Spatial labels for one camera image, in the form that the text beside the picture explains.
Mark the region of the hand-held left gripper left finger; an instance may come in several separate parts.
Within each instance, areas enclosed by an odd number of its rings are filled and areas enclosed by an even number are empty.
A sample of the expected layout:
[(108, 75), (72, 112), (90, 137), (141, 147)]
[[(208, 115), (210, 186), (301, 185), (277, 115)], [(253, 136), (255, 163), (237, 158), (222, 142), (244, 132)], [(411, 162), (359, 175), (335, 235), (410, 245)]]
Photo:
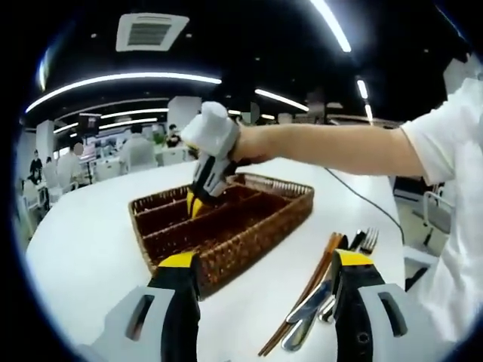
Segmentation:
[(103, 332), (81, 346), (84, 361), (196, 361), (200, 309), (197, 253), (161, 261), (106, 315)]

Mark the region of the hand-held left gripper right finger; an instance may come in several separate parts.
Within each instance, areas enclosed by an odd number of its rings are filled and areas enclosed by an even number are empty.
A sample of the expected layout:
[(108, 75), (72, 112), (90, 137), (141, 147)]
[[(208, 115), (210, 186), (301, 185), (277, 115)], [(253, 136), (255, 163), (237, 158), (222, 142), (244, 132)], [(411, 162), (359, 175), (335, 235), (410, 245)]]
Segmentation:
[(364, 254), (336, 249), (331, 263), (338, 361), (433, 361), (429, 316)]

